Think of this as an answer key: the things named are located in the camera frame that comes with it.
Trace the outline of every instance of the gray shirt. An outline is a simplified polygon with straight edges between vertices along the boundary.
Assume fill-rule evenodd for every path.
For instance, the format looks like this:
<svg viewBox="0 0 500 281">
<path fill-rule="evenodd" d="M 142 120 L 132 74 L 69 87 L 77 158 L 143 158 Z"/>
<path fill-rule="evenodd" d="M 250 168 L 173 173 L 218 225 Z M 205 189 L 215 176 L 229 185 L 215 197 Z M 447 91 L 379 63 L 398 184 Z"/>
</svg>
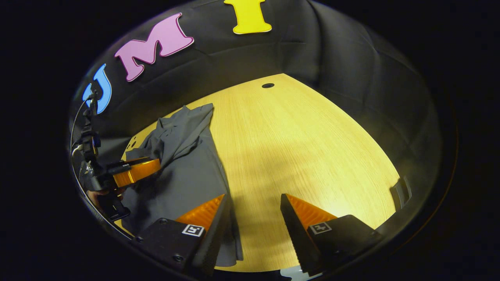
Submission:
<svg viewBox="0 0 500 281">
<path fill-rule="evenodd" d="M 122 225 L 136 235 L 159 218 L 175 220 L 221 194 L 230 197 L 226 173 L 209 129 L 212 103 L 189 109 L 183 106 L 170 118 L 159 118 L 144 142 L 126 152 L 128 160 L 160 159 L 161 169 L 123 194 L 131 214 Z M 229 267 L 243 260 L 233 206 L 231 222 L 217 256 L 216 266 Z"/>
</svg>

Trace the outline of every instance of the human hand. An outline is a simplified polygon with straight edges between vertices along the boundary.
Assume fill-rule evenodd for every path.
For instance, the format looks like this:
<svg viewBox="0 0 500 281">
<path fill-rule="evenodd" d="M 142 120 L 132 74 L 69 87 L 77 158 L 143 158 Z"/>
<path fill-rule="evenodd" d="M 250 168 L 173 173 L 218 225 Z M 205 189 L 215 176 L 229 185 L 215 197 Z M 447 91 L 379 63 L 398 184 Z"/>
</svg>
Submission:
<svg viewBox="0 0 500 281">
<path fill-rule="evenodd" d="M 125 187 L 120 187 L 118 189 L 113 190 L 113 192 L 116 193 L 116 195 L 118 196 L 118 199 L 120 201 L 122 201 L 124 199 L 124 196 L 122 195 L 122 193 L 125 192 L 125 189 L 126 189 Z M 94 206 L 96 208 L 98 208 L 101 212 L 103 211 L 103 209 L 101 208 L 101 205 L 99 205 L 99 201 L 97 200 L 97 196 L 106 195 L 108 193 L 110 193 L 109 190 L 100 190 L 100 191 L 87 190 L 88 198 L 90 199 L 90 201 L 92 201 Z"/>
</svg>

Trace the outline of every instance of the pink letter m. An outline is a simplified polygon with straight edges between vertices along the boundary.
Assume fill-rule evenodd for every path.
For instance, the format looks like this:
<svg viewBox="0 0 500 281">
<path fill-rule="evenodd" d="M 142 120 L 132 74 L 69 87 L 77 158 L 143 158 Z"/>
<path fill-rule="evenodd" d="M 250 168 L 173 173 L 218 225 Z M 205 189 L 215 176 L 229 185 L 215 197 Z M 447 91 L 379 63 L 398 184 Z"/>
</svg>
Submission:
<svg viewBox="0 0 500 281">
<path fill-rule="evenodd" d="M 114 57 L 119 57 L 123 63 L 128 82 L 136 79 L 144 71 L 144 65 L 138 65 L 134 59 L 150 65 L 155 63 L 157 43 L 161 46 L 159 55 L 166 57 L 186 48 L 195 41 L 192 37 L 184 35 L 179 26 L 178 19 L 181 15 L 182 13 L 177 13 L 158 22 L 151 29 L 146 41 L 133 39 L 116 52 Z"/>
</svg>

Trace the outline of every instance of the cable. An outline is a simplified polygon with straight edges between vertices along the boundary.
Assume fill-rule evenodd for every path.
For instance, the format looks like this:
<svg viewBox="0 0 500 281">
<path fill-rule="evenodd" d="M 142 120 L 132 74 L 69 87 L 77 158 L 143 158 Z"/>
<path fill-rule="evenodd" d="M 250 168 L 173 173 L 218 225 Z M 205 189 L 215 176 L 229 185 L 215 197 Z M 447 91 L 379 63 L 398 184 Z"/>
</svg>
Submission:
<svg viewBox="0 0 500 281">
<path fill-rule="evenodd" d="M 84 104 L 90 100 L 92 98 L 92 95 L 90 95 L 86 100 L 83 101 L 83 103 L 80 105 L 80 108 L 78 109 L 78 111 L 76 112 L 75 116 L 74 116 L 74 120 L 73 120 L 73 127 L 71 128 L 71 135 L 69 136 L 69 143 L 70 143 L 70 147 L 69 147 L 69 151 L 71 151 L 71 149 L 73 148 L 73 146 L 76 144 L 76 142 L 74 144 L 71 144 L 72 141 L 73 141 L 73 132 L 75 130 L 75 124 L 77 123 L 77 117 L 78 117 L 78 114 L 80 114 L 80 111 L 82 110 L 82 107 L 84 107 Z M 71 168 L 73 170 L 73 175 L 76 179 L 76 182 L 78 183 L 78 186 L 80 187 L 80 191 L 81 193 L 83 194 L 83 196 L 85 197 L 85 199 L 87 200 L 87 202 L 92 206 L 92 208 L 99 214 L 99 216 L 108 224 L 110 225 L 112 228 L 114 228 L 116 231 L 118 231 L 121 235 L 123 235 L 125 238 L 127 238 L 128 240 L 132 240 L 132 236 L 130 236 L 128 233 L 126 233 L 124 230 L 122 230 L 121 228 L 119 228 L 116 224 L 110 222 L 102 213 L 101 211 L 99 211 L 99 209 L 94 205 L 94 203 L 92 202 L 92 200 L 89 198 L 89 196 L 87 195 L 87 193 L 85 192 L 84 188 L 82 187 L 82 184 L 80 183 L 80 179 L 78 178 L 77 176 L 77 171 L 75 171 L 75 165 L 73 164 L 73 157 L 74 157 L 74 154 L 77 150 L 79 150 L 79 147 L 81 146 L 81 144 L 75 148 L 75 150 L 73 150 L 73 153 L 71 154 Z"/>
<path fill-rule="evenodd" d="M 83 147 L 84 146 L 82 144 L 80 144 L 75 149 L 73 149 L 73 152 L 71 153 L 71 157 L 72 157 L 71 159 L 73 159 L 73 157 L 75 157 L 75 152 L 82 150 Z"/>
</svg>

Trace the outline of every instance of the blue letter u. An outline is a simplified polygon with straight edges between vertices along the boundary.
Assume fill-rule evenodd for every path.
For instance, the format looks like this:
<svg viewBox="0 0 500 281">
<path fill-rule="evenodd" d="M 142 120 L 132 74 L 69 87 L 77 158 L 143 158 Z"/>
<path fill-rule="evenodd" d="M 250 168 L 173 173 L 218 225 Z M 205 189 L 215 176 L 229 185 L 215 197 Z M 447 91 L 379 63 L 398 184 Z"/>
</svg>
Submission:
<svg viewBox="0 0 500 281">
<path fill-rule="evenodd" d="M 97 70 L 97 72 L 94 75 L 94 80 L 97 80 L 97 83 L 102 88 L 102 97 L 97 101 L 97 114 L 103 112 L 111 100 L 111 83 L 108 80 L 106 73 L 104 73 L 105 67 L 106 67 L 106 64 L 103 64 L 101 67 L 99 67 L 99 69 Z M 85 91 L 83 92 L 83 95 L 81 96 L 82 101 L 85 101 L 91 95 L 91 93 L 92 93 L 91 87 L 92 87 L 92 83 L 89 83 L 87 88 L 85 88 Z M 90 106 L 90 105 L 91 105 L 91 102 L 90 102 L 90 100 L 88 100 L 87 106 Z"/>
</svg>

